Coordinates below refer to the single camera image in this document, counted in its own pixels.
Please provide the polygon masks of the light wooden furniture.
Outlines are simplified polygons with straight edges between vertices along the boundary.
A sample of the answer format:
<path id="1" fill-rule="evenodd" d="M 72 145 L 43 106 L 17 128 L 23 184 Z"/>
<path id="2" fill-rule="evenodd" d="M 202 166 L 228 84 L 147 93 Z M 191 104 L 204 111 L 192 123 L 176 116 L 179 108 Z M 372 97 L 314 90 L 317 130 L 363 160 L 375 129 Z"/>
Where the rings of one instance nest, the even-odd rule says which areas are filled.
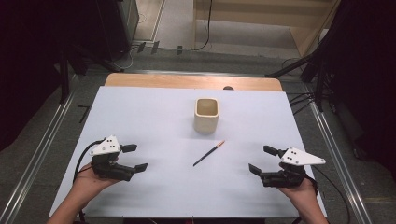
<path id="1" fill-rule="evenodd" d="M 341 0 L 192 0 L 192 45 L 198 20 L 279 25 L 290 28 L 301 56 L 306 56 L 332 23 Z"/>

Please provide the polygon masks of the dark curtain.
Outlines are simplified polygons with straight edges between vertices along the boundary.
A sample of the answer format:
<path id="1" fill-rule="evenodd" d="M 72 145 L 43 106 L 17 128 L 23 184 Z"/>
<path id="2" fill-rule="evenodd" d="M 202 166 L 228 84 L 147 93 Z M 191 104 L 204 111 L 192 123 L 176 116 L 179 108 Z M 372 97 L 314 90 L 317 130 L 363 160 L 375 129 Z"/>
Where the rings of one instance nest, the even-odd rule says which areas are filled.
<path id="1" fill-rule="evenodd" d="M 61 83 L 50 0 L 0 0 L 0 151 Z"/>
<path id="2" fill-rule="evenodd" d="M 341 0 L 329 30 L 331 87 L 355 146 L 396 177 L 396 0 Z"/>

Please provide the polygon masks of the person's left hand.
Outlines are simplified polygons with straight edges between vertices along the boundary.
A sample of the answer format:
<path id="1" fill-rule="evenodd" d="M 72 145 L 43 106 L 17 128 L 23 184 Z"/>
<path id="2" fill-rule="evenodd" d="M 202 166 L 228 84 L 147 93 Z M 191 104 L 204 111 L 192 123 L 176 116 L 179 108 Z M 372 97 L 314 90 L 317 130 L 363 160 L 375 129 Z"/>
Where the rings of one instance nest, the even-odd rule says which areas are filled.
<path id="1" fill-rule="evenodd" d="M 70 194 L 75 202 L 88 203 L 102 190 L 116 183 L 118 180 L 99 177 L 94 173 L 92 166 L 86 164 L 78 171 Z"/>

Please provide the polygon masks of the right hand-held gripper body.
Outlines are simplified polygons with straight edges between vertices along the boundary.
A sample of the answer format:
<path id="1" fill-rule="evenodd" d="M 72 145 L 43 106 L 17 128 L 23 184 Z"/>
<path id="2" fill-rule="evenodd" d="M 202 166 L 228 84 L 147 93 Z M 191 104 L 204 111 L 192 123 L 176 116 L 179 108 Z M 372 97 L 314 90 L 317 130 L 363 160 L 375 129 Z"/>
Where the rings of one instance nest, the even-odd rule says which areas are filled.
<path id="1" fill-rule="evenodd" d="M 278 172 L 262 173 L 261 180 L 265 187 L 298 187 L 307 177 L 304 168 L 306 165 L 326 163 L 324 159 L 295 147 L 280 150 L 280 163 L 284 167 Z"/>

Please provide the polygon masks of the white table sheet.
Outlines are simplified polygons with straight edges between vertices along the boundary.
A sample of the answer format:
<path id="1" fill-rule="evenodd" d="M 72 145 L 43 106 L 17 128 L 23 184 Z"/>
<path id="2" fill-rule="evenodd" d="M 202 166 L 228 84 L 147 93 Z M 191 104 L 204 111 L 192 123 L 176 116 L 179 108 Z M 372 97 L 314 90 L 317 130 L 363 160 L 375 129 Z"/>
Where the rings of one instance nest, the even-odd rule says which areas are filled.
<path id="1" fill-rule="evenodd" d="M 195 102 L 219 101 L 212 134 L 193 128 Z M 85 209 L 89 217 L 294 217 L 296 209 L 279 190 L 266 188 L 248 169 L 276 172 L 279 159 L 264 146 L 304 147 L 283 91 L 226 91 L 102 87 L 78 139 L 54 202 L 71 188 L 82 152 L 90 143 L 115 135 L 136 144 L 119 162 L 145 172 L 103 190 Z M 195 166 L 216 144 L 225 143 Z"/>

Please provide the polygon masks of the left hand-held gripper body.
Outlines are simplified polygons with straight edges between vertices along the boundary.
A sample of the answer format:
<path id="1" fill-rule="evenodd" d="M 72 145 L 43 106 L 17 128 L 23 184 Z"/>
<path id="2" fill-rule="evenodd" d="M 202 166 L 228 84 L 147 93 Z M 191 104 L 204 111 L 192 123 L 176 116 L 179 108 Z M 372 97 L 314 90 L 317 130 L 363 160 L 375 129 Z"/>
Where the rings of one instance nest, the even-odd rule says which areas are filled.
<path id="1" fill-rule="evenodd" d="M 89 150 L 92 156 L 92 169 L 101 178 L 120 181 L 130 181 L 135 171 L 134 168 L 117 164 L 117 159 L 122 152 L 121 144 L 115 135 L 105 138 L 97 147 Z"/>

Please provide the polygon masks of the metal floor rail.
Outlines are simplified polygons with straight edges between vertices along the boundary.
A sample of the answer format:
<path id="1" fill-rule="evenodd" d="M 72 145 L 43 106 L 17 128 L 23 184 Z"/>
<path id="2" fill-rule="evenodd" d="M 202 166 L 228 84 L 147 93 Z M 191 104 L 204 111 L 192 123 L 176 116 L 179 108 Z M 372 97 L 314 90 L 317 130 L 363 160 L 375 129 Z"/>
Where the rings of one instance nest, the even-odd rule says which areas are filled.
<path id="1" fill-rule="evenodd" d="M 340 152 L 339 147 L 336 144 L 336 141 L 332 135 L 332 131 L 328 125 L 324 113 L 319 111 L 315 101 L 312 101 L 310 103 L 310 107 L 317 121 L 320 132 L 324 138 L 326 147 L 332 158 L 335 170 L 339 175 L 340 181 L 346 194 L 346 199 L 350 207 L 352 208 L 356 220 L 359 224 L 374 224 L 370 218 L 370 215 L 365 206 L 363 198 L 361 197 L 361 194 L 357 188 L 357 185 L 353 181 L 353 178 L 347 168 L 347 164 L 343 159 L 342 153 Z"/>
<path id="2" fill-rule="evenodd" d="M 35 149 L 35 153 L 30 159 L 17 186 L 12 191 L 3 213 L 0 215 L 0 224 L 12 224 L 16 215 L 19 213 L 21 205 L 33 185 L 35 177 L 50 150 L 52 141 L 62 125 L 64 117 L 74 99 L 77 84 L 78 75 L 73 75 L 70 81 L 70 93 L 65 98 L 64 102 L 57 106 L 49 126 Z"/>
<path id="3" fill-rule="evenodd" d="M 182 75 L 182 76 L 222 76 L 222 77 L 267 77 L 263 74 L 242 74 L 222 72 L 192 72 L 192 71 L 162 71 L 162 70 L 121 70 L 125 74 L 157 74 L 157 75 Z"/>

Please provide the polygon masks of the black metal stand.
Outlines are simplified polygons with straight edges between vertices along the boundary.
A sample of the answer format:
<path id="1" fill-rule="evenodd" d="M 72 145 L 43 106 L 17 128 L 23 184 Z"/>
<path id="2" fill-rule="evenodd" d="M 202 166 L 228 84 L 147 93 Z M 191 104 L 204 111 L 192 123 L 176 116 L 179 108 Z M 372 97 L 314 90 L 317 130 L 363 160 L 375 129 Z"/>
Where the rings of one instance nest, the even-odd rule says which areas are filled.
<path id="1" fill-rule="evenodd" d="M 61 104 L 64 103 L 66 98 L 70 95 L 68 66 L 71 66 L 76 74 L 86 75 L 88 65 L 84 63 L 84 58 L 94 61 L 109 72 L 121 72 L 121 69 L 117 69 L 115 66 L 107 63 L 105 60 L 99 58 L 81 46 L 62 44 L 60 48 Z"/>
<path id="2" fill-rule="evenodd" d="M 304 56 L 303 58 L 299 59 L 297 62 L 292 63 L 286 67 L 281 68 L 280 70 L 265 75 L 265 77 L 270 78 L 279 78 L 283 75 L 286 75 L 288 72 L 305 65 L 305 69 L 303 70 L 302 74 L 300 75 L 300 79 L 303 83 L 307 83 L 313 80 L 314 76 L 317 76 L 317 84 L 316 89 L 313 93 L 313 101 L 320 112 L 323 111 L 322 109 L 322 95 L 324 89 L 324 79 L 326 75 L 326 66 L 327 63 L 324 59 L 324 52 L 329 45 L 329 37 L 324 35 L 321 40 L 319 40 L 316 49 Z"/>

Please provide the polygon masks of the black pencil with orange end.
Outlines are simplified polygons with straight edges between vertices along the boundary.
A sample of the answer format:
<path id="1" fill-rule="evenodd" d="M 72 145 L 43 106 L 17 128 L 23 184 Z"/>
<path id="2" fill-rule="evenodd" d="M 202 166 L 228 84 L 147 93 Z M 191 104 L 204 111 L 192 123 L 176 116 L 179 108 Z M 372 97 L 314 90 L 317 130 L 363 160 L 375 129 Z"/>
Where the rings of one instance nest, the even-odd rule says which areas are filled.
<path id="1" fill-rule="evenodd" d="M 216 144 L 214 147 L 212 147 L 209 151 L 206 152 L 204 156 L 202 156 L 198 161 L 196 161 L 192 166 L 197 165 L 200 163 L 202 160 L 204 160 L 206 157 L 208 157 L 210 154 L 212 154 L 217 148 L 221 147 L 225 143 L 225 140 L 222 140 L 218 144 Z"/>

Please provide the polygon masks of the black cabinet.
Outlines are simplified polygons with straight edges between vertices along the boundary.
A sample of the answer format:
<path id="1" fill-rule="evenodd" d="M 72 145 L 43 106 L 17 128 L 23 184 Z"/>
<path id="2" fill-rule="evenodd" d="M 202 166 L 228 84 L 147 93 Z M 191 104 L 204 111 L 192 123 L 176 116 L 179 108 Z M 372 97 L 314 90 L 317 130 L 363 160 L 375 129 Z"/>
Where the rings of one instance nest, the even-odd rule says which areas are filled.
<path id="1" fill-rule="evenodd" d="M 136 0 L 95 0 L 105 38 L 105 58 L 116 61 L 127 53 L 139 22 Z"/>

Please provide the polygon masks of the cream square cup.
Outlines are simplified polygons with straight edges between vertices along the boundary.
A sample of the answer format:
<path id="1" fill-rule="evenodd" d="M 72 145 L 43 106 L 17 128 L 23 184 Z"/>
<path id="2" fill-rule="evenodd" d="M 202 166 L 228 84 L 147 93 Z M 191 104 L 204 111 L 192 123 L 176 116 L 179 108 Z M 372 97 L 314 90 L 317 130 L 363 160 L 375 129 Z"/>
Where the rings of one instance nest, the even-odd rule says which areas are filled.
<path id="1" fill-rule="evenodd" d="M 193 128 L 202 134 L 212 134 L 218 125 L 219 101 L 215 98 L 199 98 L 195 102 Z"/>

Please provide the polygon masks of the person's right hand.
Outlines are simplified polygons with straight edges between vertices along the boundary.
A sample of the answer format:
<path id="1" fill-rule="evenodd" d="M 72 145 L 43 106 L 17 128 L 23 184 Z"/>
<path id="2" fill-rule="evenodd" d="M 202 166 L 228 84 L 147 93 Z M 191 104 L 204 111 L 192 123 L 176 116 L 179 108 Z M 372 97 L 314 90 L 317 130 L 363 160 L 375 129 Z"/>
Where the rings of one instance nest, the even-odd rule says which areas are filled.
<path id="1" fill-rule="evenodd" d="M 298 211 L 313 211 L 318 205 L 317 195 L 310 180 L 305 178 L 298 187 L 279 188 Z"/>

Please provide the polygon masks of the wooden table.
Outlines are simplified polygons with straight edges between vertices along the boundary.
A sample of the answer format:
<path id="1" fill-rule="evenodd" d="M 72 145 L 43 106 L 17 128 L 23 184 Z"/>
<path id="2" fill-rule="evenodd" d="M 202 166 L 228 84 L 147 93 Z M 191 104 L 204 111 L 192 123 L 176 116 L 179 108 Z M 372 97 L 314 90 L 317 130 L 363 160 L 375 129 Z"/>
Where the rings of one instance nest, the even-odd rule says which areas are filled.
<path id="1" fill-rule="evenodd" d="M 112 73 L 105 82 L 107 87 L 145 87 L 171 89 L 205 89 L 235 91 L 283 91 L 275 78 L 223 77 L 176 74 L 126 74 Z"/>

